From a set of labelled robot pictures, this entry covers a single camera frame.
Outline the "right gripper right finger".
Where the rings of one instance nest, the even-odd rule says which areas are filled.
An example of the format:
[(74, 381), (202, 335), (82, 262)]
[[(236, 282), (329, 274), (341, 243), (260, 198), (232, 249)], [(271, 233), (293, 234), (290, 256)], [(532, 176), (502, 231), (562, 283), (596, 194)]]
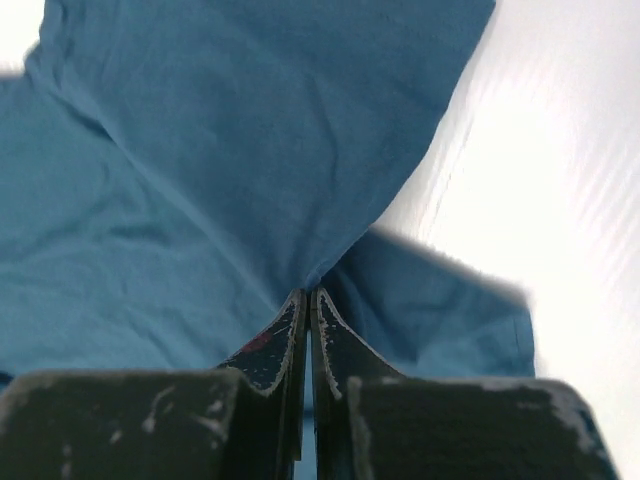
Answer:
[(613, 479), (589, 406), (533, 378), (423, 380), (393, 368), (310, 297), (321, 479)]

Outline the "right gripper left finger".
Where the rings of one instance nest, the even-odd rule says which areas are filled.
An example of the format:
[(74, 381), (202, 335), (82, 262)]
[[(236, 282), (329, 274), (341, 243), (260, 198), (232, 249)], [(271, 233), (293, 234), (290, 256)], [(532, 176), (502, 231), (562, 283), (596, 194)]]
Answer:
[(1, 396), (5, 479), (289, 479), (301, 455), (306, 295), (220, 366), (48, 370)]

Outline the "dark blue t shirt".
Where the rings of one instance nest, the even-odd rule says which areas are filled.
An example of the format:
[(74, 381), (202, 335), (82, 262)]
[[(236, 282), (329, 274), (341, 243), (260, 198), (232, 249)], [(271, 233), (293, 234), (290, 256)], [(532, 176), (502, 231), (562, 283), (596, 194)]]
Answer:
[(1, 82), (1, 387), (220, 366), (311, 294), (402, 374), (531, 377), (528, 310), (374, 232), (491, 1), (48, 1)]

